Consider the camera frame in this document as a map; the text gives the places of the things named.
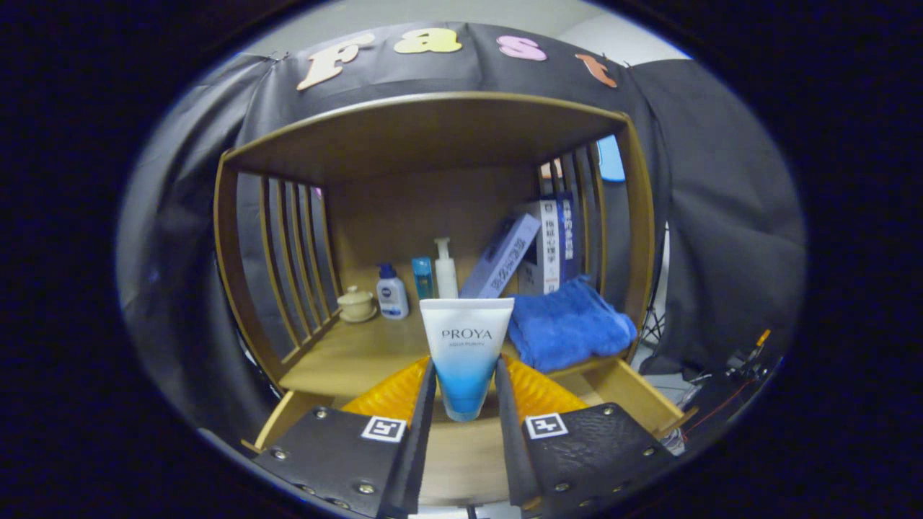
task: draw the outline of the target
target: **letter s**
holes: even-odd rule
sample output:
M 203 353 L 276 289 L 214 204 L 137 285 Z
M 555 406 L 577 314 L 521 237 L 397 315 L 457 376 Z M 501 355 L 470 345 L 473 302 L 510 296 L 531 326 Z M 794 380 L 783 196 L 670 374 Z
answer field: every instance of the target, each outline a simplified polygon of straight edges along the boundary
M 547 54 L 538 48 L 538 43 L 528 38 L 500 36 L 497 38 L 497 43 L 500 44 L 500 52 L 510 57 L 531 59 L 533 61 L 545 61 L 548 59 Z

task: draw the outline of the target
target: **book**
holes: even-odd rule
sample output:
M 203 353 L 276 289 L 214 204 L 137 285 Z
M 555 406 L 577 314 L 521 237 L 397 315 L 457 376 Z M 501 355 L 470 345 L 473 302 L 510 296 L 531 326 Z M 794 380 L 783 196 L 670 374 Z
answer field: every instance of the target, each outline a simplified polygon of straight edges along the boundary
M 528 213 L 506 218 L 465 280 L 459 298 L 498 297 L 516 272 L 540 227 L 539 221 Z
M 545 195 L 517 208 L 539 220 L 542 230 L 517 270 L 520 294 L 541 296 L 557 291 L 580 274 L 574 245 L 573 193 Z

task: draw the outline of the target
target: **white pump bottle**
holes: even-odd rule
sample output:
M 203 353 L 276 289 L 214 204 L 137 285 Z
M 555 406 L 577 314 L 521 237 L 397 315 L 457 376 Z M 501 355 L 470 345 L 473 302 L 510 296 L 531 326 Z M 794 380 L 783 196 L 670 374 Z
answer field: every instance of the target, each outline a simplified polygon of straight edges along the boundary
M 439 299 L 458 299 L 459 283 L 455 278 L 455 259 L 449 257 L 449 239 L 436 238 L 439 259 L 436 260 L 436 287 Z

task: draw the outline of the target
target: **letter f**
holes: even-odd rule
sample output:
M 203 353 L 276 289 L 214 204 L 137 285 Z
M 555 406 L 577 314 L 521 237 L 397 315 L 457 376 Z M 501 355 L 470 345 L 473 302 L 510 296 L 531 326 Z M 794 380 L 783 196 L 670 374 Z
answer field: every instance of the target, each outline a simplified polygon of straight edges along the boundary
M 368 45 L 375 40 L 375 35 L 367 32 L 362 36 L 356 36 L 351 40 L 339 42 L 318 51 L 311 55 L 311 67 L 307 70 L 307 76 L 302 82 L 298 83 L 297 89 L 302 91 L 335 77 L 343 71 L 342 66 L 337 66 L 337 62 L 349 63 L 359 55 L 359 45 Z

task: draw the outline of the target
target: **colorful felt letter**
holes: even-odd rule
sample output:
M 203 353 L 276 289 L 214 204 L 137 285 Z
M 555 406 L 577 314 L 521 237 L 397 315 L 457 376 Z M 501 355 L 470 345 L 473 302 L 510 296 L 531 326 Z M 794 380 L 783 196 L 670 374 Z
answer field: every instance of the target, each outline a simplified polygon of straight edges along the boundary
M 538 48 L 538 43 L 528 38 L 519 36 L 500 36 L 497 38 L 500 44 L 500 52 L 511 57 L 520 59 L 531 59 L 533 61 L 545 61 L 548 56 Z
M 431 51 L 434 53 L 454 53 L 462 48 L 458 43 L 458 34 L 451 29 L 418 29 L 403 35 L 403 40 L 394 44 L 395 52 L 416 54 Z
M 311 55 L 311 67 L 307 70 L 307 76 L 302 82 L 298 83 L 298 90 L 313 87 L 322 81 L 335 77 L 343 71 L 342 66 L 337 66 L 337 62 L 349 63 L 359 55 L 359 45 L 368 45 L 375 40 L 375 35 L 367 32 L 362 36 L 356 36 L 351 40 L 339 42 L 318 51 Z
M 614 89 L 616 87 L 616 81 L 605 73 L 609 69 L 605 67 L 602 63 L 596 61 L 591 55 L 586 54 L 575 54 L 575 56 L 580 59 L 587 69 L 590 70 L 590 74 L 593 74 L 593 77 L 598 79 L 601 83 L 606 85 L 609 88 Z

